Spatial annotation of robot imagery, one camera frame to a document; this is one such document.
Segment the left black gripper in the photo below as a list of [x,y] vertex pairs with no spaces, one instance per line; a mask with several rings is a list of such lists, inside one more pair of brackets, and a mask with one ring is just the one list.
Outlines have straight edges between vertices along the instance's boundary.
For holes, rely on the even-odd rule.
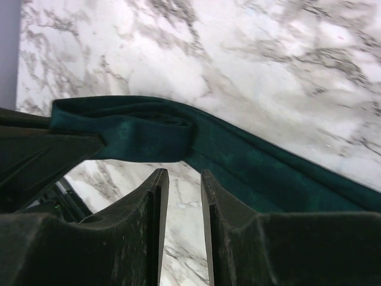
[[105,144],[98,135],[55,131],[49,123],[48,117],[1,109],[1,208],[81,222],[92,212],[62,177]]

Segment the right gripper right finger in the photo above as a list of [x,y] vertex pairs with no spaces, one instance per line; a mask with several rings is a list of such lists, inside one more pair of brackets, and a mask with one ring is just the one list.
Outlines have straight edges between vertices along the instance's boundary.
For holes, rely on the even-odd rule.
[[201,174],[211,285],[379,285],[380,214],[258,213]]

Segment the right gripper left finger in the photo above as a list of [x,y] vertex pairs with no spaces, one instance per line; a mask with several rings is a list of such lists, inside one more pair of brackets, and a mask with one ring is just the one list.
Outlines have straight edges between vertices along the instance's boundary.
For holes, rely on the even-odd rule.
[[169,178],[138,188],[79,223],[47,213],[1,216],[2,285],[158,285]]

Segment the dark green tie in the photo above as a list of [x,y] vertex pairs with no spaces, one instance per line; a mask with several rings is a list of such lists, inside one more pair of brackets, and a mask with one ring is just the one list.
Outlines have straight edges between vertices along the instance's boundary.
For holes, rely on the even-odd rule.
[[155,97],[55,100],[53,130],[97,134],[95,158],[184,161],[259,212],[380,211],[380,194],[197,108]]

